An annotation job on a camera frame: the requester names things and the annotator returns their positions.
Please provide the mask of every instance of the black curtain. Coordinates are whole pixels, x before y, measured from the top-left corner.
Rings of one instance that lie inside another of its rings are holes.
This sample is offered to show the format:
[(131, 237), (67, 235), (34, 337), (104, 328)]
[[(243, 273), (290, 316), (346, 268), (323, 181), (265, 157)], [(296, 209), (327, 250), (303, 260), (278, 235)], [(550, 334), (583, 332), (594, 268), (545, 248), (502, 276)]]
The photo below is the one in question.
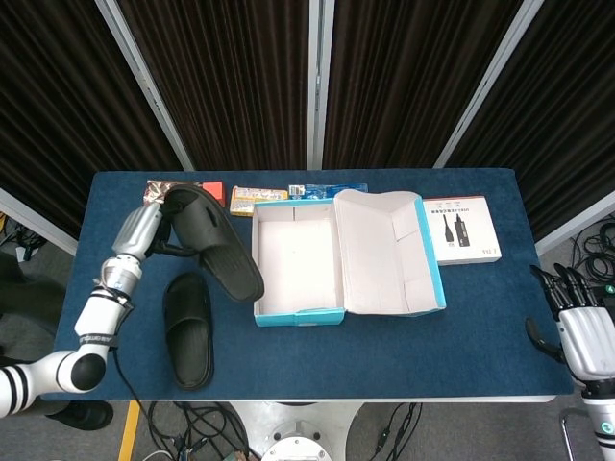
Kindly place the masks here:
[(78, 236), (94, 173), (181, 169), (93, 1), (0, 4), (2, 188)]
[(306, 167), (308, 0), (120, 6), (199, 169)]
[(514, 168), (536, 239), (615, 190), (615, 3), (545, 2), (447, 166)]
[(521, 0), (337, 0), (325, 168), (431, 167)]

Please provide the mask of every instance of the gray floor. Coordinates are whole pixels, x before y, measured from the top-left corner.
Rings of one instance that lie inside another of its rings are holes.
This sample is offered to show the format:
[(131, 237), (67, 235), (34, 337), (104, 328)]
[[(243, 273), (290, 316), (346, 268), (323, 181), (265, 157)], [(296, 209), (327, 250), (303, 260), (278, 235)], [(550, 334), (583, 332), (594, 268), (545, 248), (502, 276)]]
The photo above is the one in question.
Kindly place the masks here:
[[(10, 247), (2, 251), (10, 252)], [(545, 268), (554, 262), (568, 264), (572, 246), (562, 244), (541, 258)], [(32, 261), (22, 263), (27, 274), (44, 274), (66, 283), (72, 257), (47, 244)], [(43, 331), (16, 319), (0, 320), (0, 343), (7, 354), (37, 358), (51, 350), (52, 340)], [(128, 404), (116, 402), (112, 424), (95, 433), (83, 433), (40, 417), (0, 420), (0, 460), (116, 460)], [(423, 417), (404, 460), (544, 460), (566, 459), (557, 415), (560, 409), (580, 406), (579, 396), (561, 396), (540, 404), (426, 404)], [(357, 413), (347, 440), (347, 459), (367, 461), (390, 416), (392, 404), (366, 404)], [(165, 430), (180, 431), (182, 419), (170, 404), (163, 404), (157, 422)], [(581, 418), (571, 420), (578, 461), (599, 460), (600, 452), (591, 426)], [(134, 460), (155, 449), (141, 415)], [(164, 459), (154, 457), (154, 461)], [(197, 460), (216, 459), (207, 449)]]

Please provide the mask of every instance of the table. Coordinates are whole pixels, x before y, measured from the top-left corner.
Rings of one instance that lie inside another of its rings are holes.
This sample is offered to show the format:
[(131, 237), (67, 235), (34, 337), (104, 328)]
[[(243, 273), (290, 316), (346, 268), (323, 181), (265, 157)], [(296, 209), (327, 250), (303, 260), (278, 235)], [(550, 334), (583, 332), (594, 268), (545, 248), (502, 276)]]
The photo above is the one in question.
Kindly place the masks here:
[[(506, 169), (332, 171), (104, 172), (92, 183), (55, 350), (78, 348), (73, 328), (124, 219), (142, 204), (147, 180), (222, 181), (286, 188), (290, 183), (367, 182), (370, 192), (410, 190), (425, 198), (484, 195), (503, 257), (441, 267), (448, 307), (415, 318), (347, 314), (339, 326), (258, 328), (250, 303), (234, 303), (207, 276), (214, 325), (214, 374), (188, 392), (173, 380), (164, 344), (162, 293), (192, 259), (154, 255), (142, 265), (136, 309), (119, 334), (119, 357), (144, 400), (529, 401), (572, 393), (565, 367), (530, 344), (524, 320), (535, 318), (557, 342), (550, 311), (529, 273), (537, 264), (527, 216)], [(249, 218), (232, 224), (250, 246)], [(49, 399), (65, 399), (51, 395)], [(114, 367), (101, 385), (71, 399), (128, 400)]]

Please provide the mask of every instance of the slipper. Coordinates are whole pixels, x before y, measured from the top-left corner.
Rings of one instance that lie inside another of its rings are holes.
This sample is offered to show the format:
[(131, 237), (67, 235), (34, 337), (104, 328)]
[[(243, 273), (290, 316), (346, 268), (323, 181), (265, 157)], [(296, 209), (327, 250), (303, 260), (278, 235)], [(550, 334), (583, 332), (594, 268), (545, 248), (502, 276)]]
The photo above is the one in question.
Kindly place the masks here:
[(162, 213), (171, 218), (182, 246), (199, 252), (201, 266), (231, 298), (254, 302), (262, 297), (264, 283), (257, 264), (211, 194), (194, 185), (175, 185), (166, 193)]
[(164, 330), (178, 385), (192, 391), (213, 372), (209, 292), (200, 274), (181, 274), (164, 292)]

